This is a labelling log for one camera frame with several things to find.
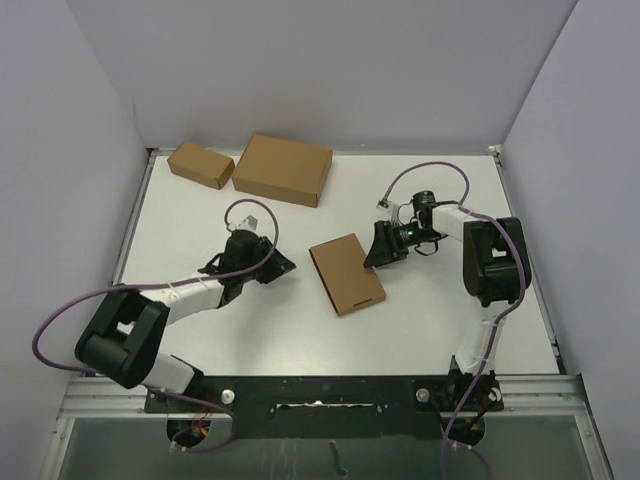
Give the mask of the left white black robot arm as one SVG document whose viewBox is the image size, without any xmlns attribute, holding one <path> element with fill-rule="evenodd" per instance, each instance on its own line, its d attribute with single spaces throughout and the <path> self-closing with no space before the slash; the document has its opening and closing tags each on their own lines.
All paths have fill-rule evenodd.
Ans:
<svg viewBox="0 0 640 480">
<path fill-rule="evenodd" d="M 124 388 L 167 390 L 178 409 L 193 410 L 203 398 L 202 372 L 160 352 L 165 329 L 196 313 L 228 305 L 251 281 L 269 284 L 295 268 L 267 237 L 236 230 L 224 250 L 186 283 L 106 294 L 76 343 L 75 357 Z"/>
</svg>

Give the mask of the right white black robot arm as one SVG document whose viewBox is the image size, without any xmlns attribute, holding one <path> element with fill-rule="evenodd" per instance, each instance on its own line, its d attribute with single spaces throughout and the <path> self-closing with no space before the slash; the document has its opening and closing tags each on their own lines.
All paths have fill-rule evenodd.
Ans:
<svg viewBox="0 0 640 480">
<path fill-rule="evenodd" d="M 411 205 L 413 217 L 403 223 L 399 205 L 387 199 L 378 202 L 389 218 L 374 223 L 364 266 L 376 268 L 398 262 L 424 243 L 435 248 L 445 239 L 461 243 L 462 279 L 467 293 L 477 301 L 476 318 L 453 356 L 455 367 L 463 374 L 447 380 L 444 394 L 452 406 L 464 409 L 481 394 L 478 381 L 471 375 L 494 369 L 505 319 L 523 302 L 531 284 L 522 225 L 515 217 L 495 219 L 455 201 L 438 201 L 431 191 L 415 194 Z"/>
</svg>

